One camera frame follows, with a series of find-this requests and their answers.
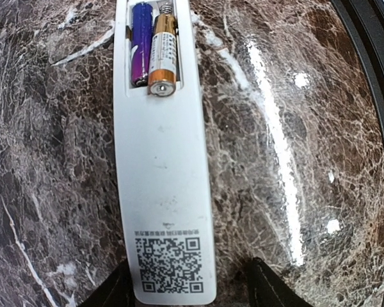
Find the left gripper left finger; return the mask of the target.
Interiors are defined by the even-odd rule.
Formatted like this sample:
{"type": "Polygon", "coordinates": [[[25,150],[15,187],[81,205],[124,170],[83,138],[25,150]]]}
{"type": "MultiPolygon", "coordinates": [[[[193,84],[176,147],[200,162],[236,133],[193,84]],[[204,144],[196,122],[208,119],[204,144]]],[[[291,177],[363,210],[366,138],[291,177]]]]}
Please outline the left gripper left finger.
{"type": "Polygon", "coordinates": [[[79,307],[134,307],[135,295],[128,267],[117,267],[79,307]]]}

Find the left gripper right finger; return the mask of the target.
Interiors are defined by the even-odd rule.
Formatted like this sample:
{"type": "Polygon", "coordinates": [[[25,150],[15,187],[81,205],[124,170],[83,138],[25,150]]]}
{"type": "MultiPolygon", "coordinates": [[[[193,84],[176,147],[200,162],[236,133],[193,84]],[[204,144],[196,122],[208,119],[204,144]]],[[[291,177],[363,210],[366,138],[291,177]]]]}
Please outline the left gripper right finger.
{"type": "Polygon", "coordinates": [[[250,306],[312,307],[291,290],[261,258],[254,257],[245,266],[250,306]]]}

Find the white remote control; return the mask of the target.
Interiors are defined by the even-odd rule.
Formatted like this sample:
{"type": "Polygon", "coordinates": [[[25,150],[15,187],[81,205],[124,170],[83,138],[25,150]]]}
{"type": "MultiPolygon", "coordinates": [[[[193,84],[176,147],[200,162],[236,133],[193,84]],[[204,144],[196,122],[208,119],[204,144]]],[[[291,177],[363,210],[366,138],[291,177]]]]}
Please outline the white remote control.
{"type": "Polygon", "coordinates": [[[216,261],[190,5],[172,1],[177,88],[169,97],[132,85],[134,5],[116,4],[113,53],[116,175],[134,294],[154,306],[202,306],[216,298],[216,261]]]}

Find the gold battery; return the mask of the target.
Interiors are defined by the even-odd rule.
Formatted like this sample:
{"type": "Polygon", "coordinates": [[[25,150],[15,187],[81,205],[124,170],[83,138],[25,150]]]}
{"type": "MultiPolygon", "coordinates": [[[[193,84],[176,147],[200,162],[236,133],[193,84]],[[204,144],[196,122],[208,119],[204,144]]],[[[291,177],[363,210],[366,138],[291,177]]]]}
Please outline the gold battery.
{"type": "Polygon", "coordinates": [[[152,37],[148,73],[148,91],[158,97],[167,97],[176,90],[177,37],[176,19],[172,14],[157,16],[152,37]]]}

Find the purple blue battery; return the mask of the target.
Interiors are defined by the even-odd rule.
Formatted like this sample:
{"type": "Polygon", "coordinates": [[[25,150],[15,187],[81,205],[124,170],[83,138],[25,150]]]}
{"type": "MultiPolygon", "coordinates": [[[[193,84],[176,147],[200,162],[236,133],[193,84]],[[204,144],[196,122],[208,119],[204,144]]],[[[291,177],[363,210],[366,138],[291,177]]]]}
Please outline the purple blue battery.
{"type": "Polygon", "coordinates": [[[150,64],[153,32],[153,7],[138,3],[132,7],[131,27],[131,83],[134,87],[146,86],[150,64]]]}

